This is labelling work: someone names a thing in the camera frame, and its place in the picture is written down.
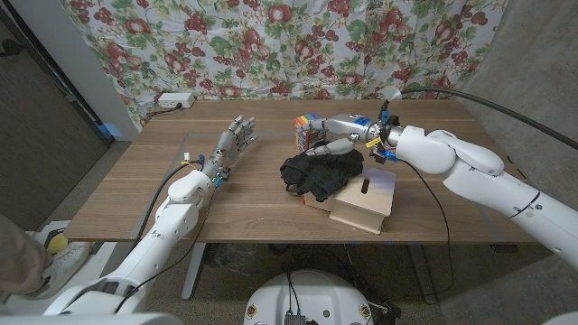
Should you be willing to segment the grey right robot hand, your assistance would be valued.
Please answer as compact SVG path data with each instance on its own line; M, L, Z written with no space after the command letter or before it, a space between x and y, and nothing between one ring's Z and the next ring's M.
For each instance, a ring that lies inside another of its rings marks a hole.
M314 131L342 135L342 138L308 149L307 155L343 155L351 152L357 142L373 146L387 140L390 126L363 115L340 114L316 119L297 128L299 133Z

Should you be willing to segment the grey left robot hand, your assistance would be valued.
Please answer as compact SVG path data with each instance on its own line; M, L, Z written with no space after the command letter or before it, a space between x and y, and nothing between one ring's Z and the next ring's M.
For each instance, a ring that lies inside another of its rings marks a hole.
M212 181L226 178L238 156L257 139L257 136L253 135L255 121L254 117L245 119L240 115L220 135L210 158L202 168L202 172Z

